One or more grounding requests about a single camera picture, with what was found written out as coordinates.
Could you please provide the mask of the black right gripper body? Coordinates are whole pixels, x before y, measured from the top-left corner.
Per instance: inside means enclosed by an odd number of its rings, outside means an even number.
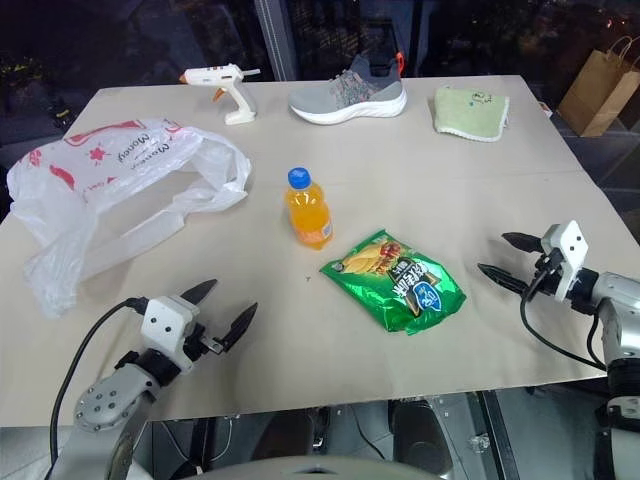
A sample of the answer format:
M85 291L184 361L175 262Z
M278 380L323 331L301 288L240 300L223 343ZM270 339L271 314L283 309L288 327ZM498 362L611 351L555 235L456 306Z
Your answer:
M545 253L541 243L541 257L535 263L534 279L528 290L523 294L524 299L533 299L537 293L554 296L560 282L558 269L564 261L564 255L558 247L552 247Z

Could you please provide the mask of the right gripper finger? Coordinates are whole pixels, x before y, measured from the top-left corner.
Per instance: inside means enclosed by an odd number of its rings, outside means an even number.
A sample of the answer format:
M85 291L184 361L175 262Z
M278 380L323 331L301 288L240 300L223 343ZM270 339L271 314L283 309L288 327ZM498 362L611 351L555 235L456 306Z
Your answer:
M502 238L514 248L526 253L541 252L541 239L539 237L521 232L506 232L502 234Z
M497 266L478 263L477 267L491 281L519 296L522 296L529 288L525 281L515 278L509 272Z

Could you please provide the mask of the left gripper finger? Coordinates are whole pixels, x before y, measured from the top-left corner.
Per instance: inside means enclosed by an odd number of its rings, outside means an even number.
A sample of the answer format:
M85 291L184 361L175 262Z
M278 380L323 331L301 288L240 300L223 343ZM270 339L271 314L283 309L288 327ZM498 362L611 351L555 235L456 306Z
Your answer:
M210 279L203 281L194 287L184 291L180 297L185 301L198 305L202 302L210 293L210 291L216 286L218 281L216 279Z
M246 333L256 314L258 303L246 308L231 324L229 331L222 339L223 351L228 352Z

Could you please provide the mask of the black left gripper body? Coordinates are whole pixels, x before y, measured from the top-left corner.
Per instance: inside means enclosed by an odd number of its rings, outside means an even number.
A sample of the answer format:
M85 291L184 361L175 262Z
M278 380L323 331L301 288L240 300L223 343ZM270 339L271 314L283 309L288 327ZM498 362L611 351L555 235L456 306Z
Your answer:
M207 353L220 355L224 352L224 345L216 338L210 337L205 326L195 323L191 333L185 337L185 355L191 361L197 361Z

